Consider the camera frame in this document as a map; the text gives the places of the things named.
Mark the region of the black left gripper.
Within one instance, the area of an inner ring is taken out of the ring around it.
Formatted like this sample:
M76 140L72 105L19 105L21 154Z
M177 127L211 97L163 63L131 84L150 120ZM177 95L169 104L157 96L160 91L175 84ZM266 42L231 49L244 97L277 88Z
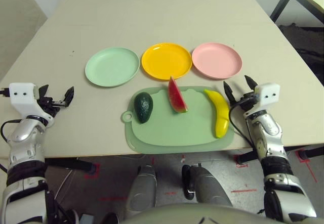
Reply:
M68 107L74 97L74 87L69 88L65 93L64 100L54 101L51 97L45 97L49 85L43 85L38 89L39 99L37 103L44 112L55 118L61 107Z

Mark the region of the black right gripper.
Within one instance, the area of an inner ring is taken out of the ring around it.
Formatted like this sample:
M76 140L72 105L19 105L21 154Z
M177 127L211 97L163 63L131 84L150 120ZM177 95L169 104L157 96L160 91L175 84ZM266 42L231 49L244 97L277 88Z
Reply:
M258 85L251 77L245 75L246 82L251 90L255 90L256 86ZM244 112L251 110L254 105L257 103L257 96L254 92L243 94L243 97L240 98L238 102L236 102L235 97L232 94L231 87L224 81L223 87L225 94L232 105L234 107L240 107Z

